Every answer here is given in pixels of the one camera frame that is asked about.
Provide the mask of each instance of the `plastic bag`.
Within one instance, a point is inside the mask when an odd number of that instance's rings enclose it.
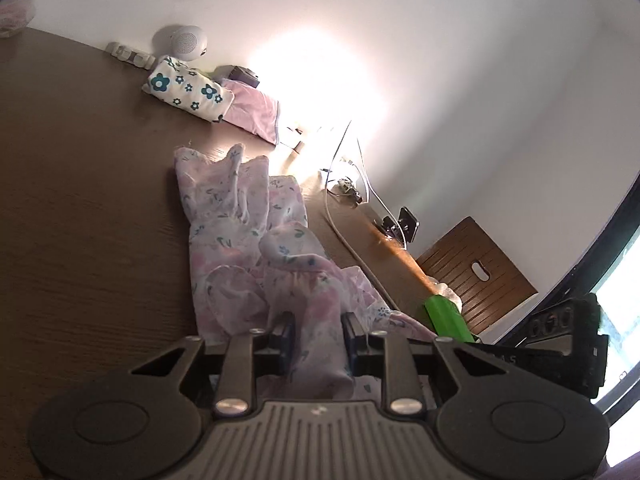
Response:
[[[33,0],[0,0],[0,38],[23,30],[36,14]]]

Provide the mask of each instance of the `white wall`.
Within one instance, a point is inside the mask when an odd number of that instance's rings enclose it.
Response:
[[[482,226],[540,300],[595,240],[639,170],[640,48],[603,28],[459,216]]]
[[[597,23],[590,0],[36,4],[33,27],[99,48],[117,40],[159,50],[158,30],[200,25],[209,36],[201,67],[248,64],[277,97],[329,121],[354,118],[378,191],[420,219],[413,254],[527,131]]]

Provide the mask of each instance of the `wooden table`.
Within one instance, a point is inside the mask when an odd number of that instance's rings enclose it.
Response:
[[[49,397],[195,332],[174,149],[220,157],[243,142],[247,157],[291,160],[285,146],[142,93],[145,77],[44,32],[0,40],[0,478],[40,477],[25,435]],[[318,177],[302,187],[310,227],[354,265],[326,223]],[[415,314],[430,290],[411,256],[357,209],[332,203],[332,216]]]

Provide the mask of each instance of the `oval handle hole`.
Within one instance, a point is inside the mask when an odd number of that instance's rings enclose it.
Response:
[[[482,266],[480,262],[473,262],[471,264],[471,270],[481,282],[488,282],[489,278],[491,277],[489,275],[489,272]]]

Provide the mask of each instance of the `ribbed gray plate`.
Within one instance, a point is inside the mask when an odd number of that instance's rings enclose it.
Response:
[[[172,480],[462,480],[420,424],[389,420],[373,402],[266,402],[220,422]]]

